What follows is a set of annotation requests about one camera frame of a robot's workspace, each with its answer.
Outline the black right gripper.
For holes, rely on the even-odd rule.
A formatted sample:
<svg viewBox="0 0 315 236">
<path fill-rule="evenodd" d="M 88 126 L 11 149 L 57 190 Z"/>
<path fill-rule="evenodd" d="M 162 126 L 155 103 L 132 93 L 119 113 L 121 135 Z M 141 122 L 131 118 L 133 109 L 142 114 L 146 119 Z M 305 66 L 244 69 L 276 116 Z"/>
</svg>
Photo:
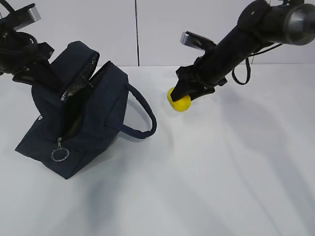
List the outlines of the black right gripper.
<svg viewBox="0 0 315 236">
<path fill-rule="evenodd" d="M 226 58 L 210 59 L 200 62 L 196 59 L 194 64 L 181 66 L 176 70 L 178 82 L 171 92 L 173 101 L 190 96 L 191 101 L 215 92 L 215 87 L 222 87 L 227 83 L 228 60 Z"/>
</svg>

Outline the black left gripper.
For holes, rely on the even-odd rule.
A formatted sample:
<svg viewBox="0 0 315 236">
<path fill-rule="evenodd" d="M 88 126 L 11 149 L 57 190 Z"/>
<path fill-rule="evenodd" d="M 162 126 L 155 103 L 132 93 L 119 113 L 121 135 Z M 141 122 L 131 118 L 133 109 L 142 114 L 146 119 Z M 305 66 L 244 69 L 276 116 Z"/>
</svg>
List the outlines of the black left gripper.
<svg viewBox="0 0 315 236">
<path fill-rule="evenodd" d="M 0 73 L 12 74 L 20 83 L 40 83 L 47 88 L 59 92 L 63 82 L 51 67 L 48 59 L 54 49 L 46 42 L 29 44 L 18 50 L 0 49 Z"/>
</svg>

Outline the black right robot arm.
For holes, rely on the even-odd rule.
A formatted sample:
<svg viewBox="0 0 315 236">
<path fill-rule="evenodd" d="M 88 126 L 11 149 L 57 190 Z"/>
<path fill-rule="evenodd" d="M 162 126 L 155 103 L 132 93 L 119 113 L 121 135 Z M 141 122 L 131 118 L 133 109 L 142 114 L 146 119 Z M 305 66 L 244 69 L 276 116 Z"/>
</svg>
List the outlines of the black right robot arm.
<svg viewBox="0 0 315 236">
<path fill-rule="evenodd" d="M 181 43 L 203 50 L 190 66 L 181 66 L 172 101 L 186 95 L 195 100 L 226 84 L 226 75 L 242 61 L 250 78 L 249 58 L 281 45 L 303 46 L 315 39 L 315 6 L 303 0 L 284 0 L 271 6 L 265 0 L 251 2 L 241 13 L 236 26 L 218 43 L 186 31 Z"/>
</svg>

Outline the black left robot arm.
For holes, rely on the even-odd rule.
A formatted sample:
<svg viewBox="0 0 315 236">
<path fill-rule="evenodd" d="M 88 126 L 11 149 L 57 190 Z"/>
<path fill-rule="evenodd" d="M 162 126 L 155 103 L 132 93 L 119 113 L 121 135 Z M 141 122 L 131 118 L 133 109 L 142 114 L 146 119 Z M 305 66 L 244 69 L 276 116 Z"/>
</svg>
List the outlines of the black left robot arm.
<svg viewBox="0 0 315 236">
<path fill-rule="evenodd" d="M 59 92 L 63 82 L 49 63 L 53 52 L 49 44 L 38 43 L 28 33 L 6 31 L 0 36 L 0 74 L 13 75 L 17 83 L 41 84 Z"/>
</svg>

